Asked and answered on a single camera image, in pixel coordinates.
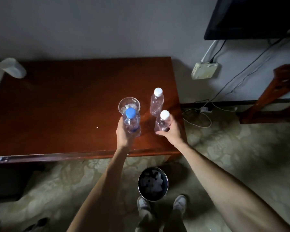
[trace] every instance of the white bottle cap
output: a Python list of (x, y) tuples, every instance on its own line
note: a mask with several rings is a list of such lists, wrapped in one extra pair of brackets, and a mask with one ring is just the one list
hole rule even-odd
[(160, 97), (162, 95), (162, 89), (161, 88), (156, 88), (154, 91), (154, 95), (156, 97)]
[(170, 117), (170, 113), (169, 113), (167, 110), (163, 110), (163, 111), (160, 113), (160, 117), (161, 117), (161, 119), (163, 119), (163, 120), (167, 120), (167, 119)]

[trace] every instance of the baseboard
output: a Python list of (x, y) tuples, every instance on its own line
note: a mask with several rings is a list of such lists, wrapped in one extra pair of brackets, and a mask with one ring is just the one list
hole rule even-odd
[[(225, 101), (225, 102), (213, 102), (217, 107), (230, 107), (230, 106), (241, 106), (241, 105), (254, 105), (257, 100), (245, 100), (245, 101)], [(290, 103), (290, 98), (276, 99), (272, 103)], [(206, 102), (195, 102), (195, 103), (181, 103), (181, 108), (201, 108)], [(206, 105), (209, 110), (213, 108), (211, 103)]]

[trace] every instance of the person's left arm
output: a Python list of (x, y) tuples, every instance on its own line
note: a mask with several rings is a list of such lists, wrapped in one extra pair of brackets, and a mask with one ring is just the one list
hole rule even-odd
[(122, 168), (138, 132), (128, 133), (121, 117), (116, 134), (116, 152), (107, 170), (77, 212), (67, 232), (109, 231), (121, 182)]

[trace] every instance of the wooden desk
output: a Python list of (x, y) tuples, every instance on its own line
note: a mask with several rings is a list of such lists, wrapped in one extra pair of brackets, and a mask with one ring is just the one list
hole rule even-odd
[(1, 162), (111, 158), (125, 97), (140, 101), (142, 134), (130, 156), (178, 154), (154, 133), (150, 97), (163, 89), (163, 109), (183, 126), (170, 57), (24, 62), (24, 79), (0, 84)]

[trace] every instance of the plastic bottle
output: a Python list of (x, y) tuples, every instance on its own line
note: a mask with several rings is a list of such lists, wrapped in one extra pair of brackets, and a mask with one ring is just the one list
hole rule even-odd
[(163, 110), (156, 118), (155, 132), (168, 131), (170, 129), (170, 113), (167, 110)]
[(162, 110), (164, 96), (161, 88), (156, 88), (154, 94), (150, 98), (150, 113), (153, 116), (158, 116)]
[(124, 115), (123, 115), (124, 124), (126, 126), (126, 129), (129, 133), (134, 133), (136, 130), (140, 129), (140, 120), (141, 116), (140, 113), (133, 109), (128, 108)]

